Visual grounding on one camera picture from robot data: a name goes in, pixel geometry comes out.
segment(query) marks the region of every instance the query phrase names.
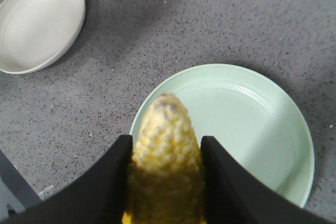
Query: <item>black object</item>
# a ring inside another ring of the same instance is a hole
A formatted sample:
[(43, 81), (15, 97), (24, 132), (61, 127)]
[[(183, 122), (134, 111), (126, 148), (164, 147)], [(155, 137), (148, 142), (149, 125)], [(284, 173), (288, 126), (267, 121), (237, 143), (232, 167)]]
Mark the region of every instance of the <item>black object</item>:
[(0, 151), (0, 178), (24, 208), (30, 208), (41, 202), (39, 196), (2, 151)]
[(202, 138), (208, 224), (331, 224), (270, 190), (212, 136)]
[[(201, 151), (206, 168), (208, 224), (331, 224), (268, 189), (214, 137), (203, 137)], [(2, 224), (120, 224), (131, 152), (132, 137), (120, 136), (67, 188)]]
[(132, 137), (119, 136), (86, 173), (64, 190), (1, 223), (120, 224), (131, 153)]

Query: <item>light green plate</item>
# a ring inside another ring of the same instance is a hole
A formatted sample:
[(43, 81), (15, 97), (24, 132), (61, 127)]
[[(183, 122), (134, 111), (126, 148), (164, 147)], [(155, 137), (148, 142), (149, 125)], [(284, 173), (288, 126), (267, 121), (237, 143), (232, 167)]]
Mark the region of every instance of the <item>light green plate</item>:
[(238, 66), (186, 69), (162, 82), (144, 101), (132, 124), (134, 141), (149, 105), (166, 92), (188, 108), (198, 141), (215, 136), (265, 185), (305, 205), (314, 172), (312, 140), (300, 110), (283, 89)]

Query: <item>yellow corn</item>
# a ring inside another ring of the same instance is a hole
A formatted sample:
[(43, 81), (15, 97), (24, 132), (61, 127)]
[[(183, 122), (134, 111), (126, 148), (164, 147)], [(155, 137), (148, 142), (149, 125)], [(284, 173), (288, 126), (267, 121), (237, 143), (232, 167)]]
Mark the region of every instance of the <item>yellow corn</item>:
[(204, 166), (187, 109), (159, 96), (144, 116), (128, 167), (124, 224), (200, 224)]

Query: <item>speckled countertop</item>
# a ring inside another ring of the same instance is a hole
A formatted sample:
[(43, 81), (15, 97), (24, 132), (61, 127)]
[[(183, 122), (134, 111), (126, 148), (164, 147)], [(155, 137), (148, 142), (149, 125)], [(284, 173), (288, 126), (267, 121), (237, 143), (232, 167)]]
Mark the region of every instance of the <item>speckled countertop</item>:
[(336, 0), (86, 2), (83, 29), (59, 61), (0, 72), (0, 149), (42, 198), (128, 133), (164, 79), (231, 63), (266, 75), (301, 109), (316, 153), (306, 208), (336, 222)]

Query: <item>plate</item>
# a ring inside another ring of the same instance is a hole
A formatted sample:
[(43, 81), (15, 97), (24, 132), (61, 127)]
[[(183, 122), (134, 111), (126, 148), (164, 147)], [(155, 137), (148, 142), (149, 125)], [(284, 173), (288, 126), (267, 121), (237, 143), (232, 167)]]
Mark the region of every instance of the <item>plate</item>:
[(29, 73), (59, 59), (74, 43), (85, 0), (4, 0), (0, 5), (0, 70)]
[(196, 137), (211, 135), (270, 189), (303, 207), (314, 172), (308, 126), (293, 100), (274, 82), (252, 70), (225, 64), (181, 71), (155, 88), (131, 127), (138, 140), (142, 118), (162, 93), (185, 104)]

